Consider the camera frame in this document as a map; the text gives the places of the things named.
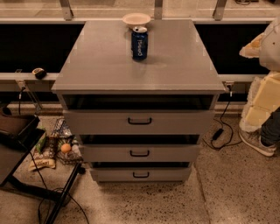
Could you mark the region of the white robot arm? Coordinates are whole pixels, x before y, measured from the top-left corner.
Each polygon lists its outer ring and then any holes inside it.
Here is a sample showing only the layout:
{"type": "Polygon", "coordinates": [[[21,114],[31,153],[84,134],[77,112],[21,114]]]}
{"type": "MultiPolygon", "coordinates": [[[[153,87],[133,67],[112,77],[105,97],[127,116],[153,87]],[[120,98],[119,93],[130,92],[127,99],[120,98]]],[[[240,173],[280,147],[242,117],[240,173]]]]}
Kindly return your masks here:
{"type": "Polygon", "coordinates": [[[280,17],[246,44],[239,54],[248,59],[258,58],[260,65],[269,70],[264,78],[254,78],[241,113],[241,130],[254,132],[280,107],[280,17]]]}

